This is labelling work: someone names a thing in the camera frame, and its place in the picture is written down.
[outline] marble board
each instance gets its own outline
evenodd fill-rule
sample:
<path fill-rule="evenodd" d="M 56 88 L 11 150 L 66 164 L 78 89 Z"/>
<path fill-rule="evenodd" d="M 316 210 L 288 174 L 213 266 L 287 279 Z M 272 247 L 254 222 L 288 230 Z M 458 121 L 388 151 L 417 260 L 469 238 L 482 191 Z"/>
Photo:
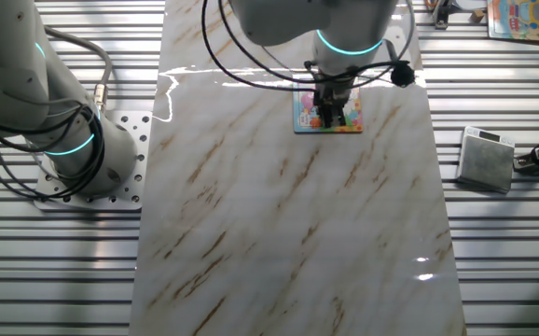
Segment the marble board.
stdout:
<path fill-rule="evenodd" d="M 362 133 L 295 134 L 292 93 L 216 69 L 200 6 L 166 6 L 131 336 L 464 335 L 425 89 L 374 82 Z M 208 24 L 228 68 L 276 83 L 217 3 Z M 300 68 L 311 34 L 271 51 Z"/>

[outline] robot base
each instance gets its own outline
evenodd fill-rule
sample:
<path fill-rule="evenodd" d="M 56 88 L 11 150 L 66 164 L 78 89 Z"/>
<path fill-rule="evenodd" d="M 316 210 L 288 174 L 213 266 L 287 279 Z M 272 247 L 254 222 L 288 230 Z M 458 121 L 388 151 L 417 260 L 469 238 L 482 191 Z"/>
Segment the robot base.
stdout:
<path fill-rule="evenodd" d="M 89 198 L 84 195 L 74 195 L 62 200 L 48 202 L 35 201 L 35 206 L 43 211 L 69 211 L 69 210 L 139 210 L 142 207 L 145 190 L 145 168 L 149 150 L 151 134 L 152 113 L 147 111 L 106 111 L 108 119 L 121 125 L 131 134 L 137 146 L 138 160 L 128 178 L 120 187 L 111 190 L 106 195 Z M 51 169 L 48 157 L 44 156 L 42 165 Z M 40 170 L 37 180 L 37 190 L 43 193 L 54 193 L 63 190 L 66 186 Z"/>

